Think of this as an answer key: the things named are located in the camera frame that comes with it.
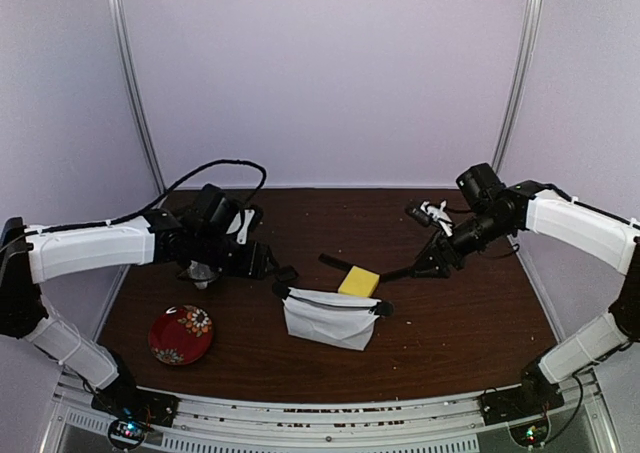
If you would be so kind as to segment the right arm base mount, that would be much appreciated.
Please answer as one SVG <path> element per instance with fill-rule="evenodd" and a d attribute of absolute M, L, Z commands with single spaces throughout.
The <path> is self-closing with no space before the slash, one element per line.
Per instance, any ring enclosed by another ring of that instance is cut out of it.
<path fill-rule="evenodd" d="M 542 416 L 549 410 L 565 404 L 562 394 L 558 391 L 536 397 L 530 395 L 523 386 L 493 389 L 480 395 L 478 401 L 486 426 Z"/>

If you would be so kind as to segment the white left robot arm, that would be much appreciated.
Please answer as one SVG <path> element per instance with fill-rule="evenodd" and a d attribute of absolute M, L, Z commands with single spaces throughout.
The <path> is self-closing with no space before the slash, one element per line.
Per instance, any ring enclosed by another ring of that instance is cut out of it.
<path fill-rule="evenodd" d="M 79 226 L 27 226 L 9 219 L 1 235 L 1 333 L 24 339 L 84 378 L 123 417 L 137 415 L 144 397 L 123 361 L 86 339 L 44 304 L 41 284 L 112 266 L 177 263 L 188 280 L 207 285 L 221 276 L 281 282 L 297 278 L 268 245 L 252 241 L 261 219 L 211 184 L 173 214 L 149 208 L 130 219 Z"/>

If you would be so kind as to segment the white drawstring pouch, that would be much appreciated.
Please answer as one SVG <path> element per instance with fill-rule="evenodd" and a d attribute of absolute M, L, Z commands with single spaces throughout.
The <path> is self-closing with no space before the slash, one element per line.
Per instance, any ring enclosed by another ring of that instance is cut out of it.
<path fill-rule="evenodd" d="M 373 337 L 379 318 L 393 315 L 391 302 L 299 289 L 281 282 L 272 292 L 282 301 L 290 336 L 362 352 Z"/>

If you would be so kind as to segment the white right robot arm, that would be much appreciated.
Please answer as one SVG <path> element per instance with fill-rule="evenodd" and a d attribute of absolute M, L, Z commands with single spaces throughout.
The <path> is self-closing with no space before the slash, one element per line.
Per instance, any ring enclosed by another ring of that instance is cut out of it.
<path fill-rule="evenodd" d="M 457 179 L 470 217 L 456 224 L 445 204 L 410 204 L 406 214 L 436 232 L 417 255 L 414 278 L 447 278 L 494 240 L 520 231 L 581 250 L 623 275 L 617 299 L 595 319 L 527 366 L 513 392 L 519 413 L 535 413 L 557 385 L 598 359 L 639 340 L 639 223 L 580 202 L 551 183 L 505 185 L 487 163 Z"/>

